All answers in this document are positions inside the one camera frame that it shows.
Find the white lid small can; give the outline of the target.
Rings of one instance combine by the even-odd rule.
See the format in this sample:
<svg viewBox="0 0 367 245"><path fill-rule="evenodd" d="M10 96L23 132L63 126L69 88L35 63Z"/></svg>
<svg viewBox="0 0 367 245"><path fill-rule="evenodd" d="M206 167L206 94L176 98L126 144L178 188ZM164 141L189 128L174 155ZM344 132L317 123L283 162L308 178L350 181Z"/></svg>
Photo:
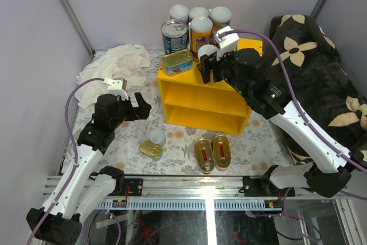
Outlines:
<svg viewBox="0 0 367 245"><path fill-rule="evenodd" d="M199 48L197 55L201 59L202 56L210 56L218 51L218 48L212 44L206 44Z"/></svg>

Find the grey lid small can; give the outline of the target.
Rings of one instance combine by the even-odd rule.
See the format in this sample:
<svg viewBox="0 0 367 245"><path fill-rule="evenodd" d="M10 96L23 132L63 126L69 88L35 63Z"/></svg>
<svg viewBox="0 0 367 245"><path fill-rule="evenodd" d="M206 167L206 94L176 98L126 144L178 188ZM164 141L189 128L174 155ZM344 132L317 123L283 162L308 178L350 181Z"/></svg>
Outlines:
<svg viewBox="0 0 367 245"><path fill-rule="evenodd" d="M163 147L166 143L166 136L165 136L165 132L162 129L152 129L149 132L149 141L160 146Z"/></svg>

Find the gold rectangular tin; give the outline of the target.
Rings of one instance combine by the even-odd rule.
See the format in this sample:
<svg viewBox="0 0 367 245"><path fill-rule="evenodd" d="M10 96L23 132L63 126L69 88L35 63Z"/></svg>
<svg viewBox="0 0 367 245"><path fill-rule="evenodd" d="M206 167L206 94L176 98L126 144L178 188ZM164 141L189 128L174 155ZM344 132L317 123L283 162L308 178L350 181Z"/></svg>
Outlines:
<svg viewBox="0 0 367 245"><path fill-rule="evenodd" d="M168 76L176 76L193 69L193 55L188 49L164 55L162 62Z"/></svg>
<svg viewBox="0 0 367 245"><path fill-rule="evenodd" d="M159 161L163 156L163 148L149 140L143 140L139 145L139 151L152 158L154 161Z"/></svg>

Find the orange blue tall canister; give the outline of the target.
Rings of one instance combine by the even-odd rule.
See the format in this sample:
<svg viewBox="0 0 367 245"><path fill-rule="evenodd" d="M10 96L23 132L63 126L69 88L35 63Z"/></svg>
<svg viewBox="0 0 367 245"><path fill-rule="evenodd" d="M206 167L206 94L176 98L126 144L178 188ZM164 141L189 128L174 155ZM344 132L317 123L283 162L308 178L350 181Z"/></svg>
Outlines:
<svg viewBox="0 0 367 245"><path fill-rule="evenodd" d="M198 59L198 50L210 43L213 22L208 17L196 17L191 21L190 48L194 58Z"/></svg>

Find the blue labelled gold-top can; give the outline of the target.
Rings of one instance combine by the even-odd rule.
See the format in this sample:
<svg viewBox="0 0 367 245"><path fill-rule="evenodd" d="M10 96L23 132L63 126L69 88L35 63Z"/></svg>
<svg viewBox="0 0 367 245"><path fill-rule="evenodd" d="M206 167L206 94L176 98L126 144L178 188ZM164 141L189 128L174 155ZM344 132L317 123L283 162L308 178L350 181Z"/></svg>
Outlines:
<svg viewBox="0 0 367 245"><path fill-rule="evenodd" d="M161 26L163 50L166 55L188 47L188 26L181 20L168 20Z"/></svg>

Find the clear jar colourful candy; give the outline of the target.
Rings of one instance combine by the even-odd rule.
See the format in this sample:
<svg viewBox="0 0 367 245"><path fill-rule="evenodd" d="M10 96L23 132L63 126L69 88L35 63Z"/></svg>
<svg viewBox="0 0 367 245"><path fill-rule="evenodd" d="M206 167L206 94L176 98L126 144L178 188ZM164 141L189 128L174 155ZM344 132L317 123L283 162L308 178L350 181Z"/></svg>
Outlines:
<svg viewBox="0 0 367 245"><path fill-rule="evenodd" d="M232 13L227 7L215 7L210 11L210 19L213 22L212 32L214 33L231 25Z"/></svg>

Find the white red snack canister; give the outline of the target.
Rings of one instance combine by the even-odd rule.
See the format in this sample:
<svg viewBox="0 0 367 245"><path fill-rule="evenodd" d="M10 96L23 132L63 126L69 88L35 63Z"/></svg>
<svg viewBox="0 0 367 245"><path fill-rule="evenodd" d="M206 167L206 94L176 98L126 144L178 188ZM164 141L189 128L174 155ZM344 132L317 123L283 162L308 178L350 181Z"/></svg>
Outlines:
<svg viewBox="0 0 367 245"><path fill-rule="evenodd" d="M209 10L204 7L194 7L189 10L189 21L197 17L209 17Z"/></svg>

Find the white orange snack canister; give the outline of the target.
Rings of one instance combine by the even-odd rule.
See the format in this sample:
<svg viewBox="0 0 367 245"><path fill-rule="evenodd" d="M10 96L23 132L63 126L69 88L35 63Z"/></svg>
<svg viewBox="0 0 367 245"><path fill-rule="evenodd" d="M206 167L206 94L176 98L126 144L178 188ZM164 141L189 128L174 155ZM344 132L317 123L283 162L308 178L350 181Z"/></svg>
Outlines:
<svg viewBox="0 0 367 245"><path fill-rule="evenodd" d="M189 9L184 5L174 5L169 9L169 15L172 20L180 20L184 23L189 22Z"/></svg>

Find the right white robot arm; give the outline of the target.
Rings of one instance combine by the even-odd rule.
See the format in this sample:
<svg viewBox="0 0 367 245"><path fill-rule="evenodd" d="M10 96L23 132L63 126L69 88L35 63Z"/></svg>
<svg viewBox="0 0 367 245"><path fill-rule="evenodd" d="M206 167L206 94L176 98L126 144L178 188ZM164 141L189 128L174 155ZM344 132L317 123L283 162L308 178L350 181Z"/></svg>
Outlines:
<svg viewBox="0 0 367 245"><path fill-rule="evenodd" d="M312 159L304 165L273 166L263 176L262 191L274 196L281 189L305 188L323 197L348 194L352 165L361 155L332 139L300 106L290 100L284 87L269 80L265 60L254 49L240 49L224 53L213 45L198 52L198 70L204 83L225 81L238 92L252 110L285 131Z"/></svg>

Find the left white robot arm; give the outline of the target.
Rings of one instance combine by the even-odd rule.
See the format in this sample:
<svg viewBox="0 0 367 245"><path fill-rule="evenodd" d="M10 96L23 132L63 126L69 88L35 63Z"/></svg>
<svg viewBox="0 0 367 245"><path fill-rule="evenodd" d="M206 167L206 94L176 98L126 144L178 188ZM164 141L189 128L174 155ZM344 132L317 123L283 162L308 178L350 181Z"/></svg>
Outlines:
<svg viewBox="0 0 367 245"><path fill-rule="evenodd" d="M134 96L136 107L129 98L119 95L98 97L91 120L72 143L73 162L42 207L30 209L26 216L31 238L51 244L75 244L83 222L97 205L108 195L119 196L126 191L124 171L113 166L103 167L89 188L84 186L115 139L115 130L125 121L149 117L151 105L141 93Z"/></svg>

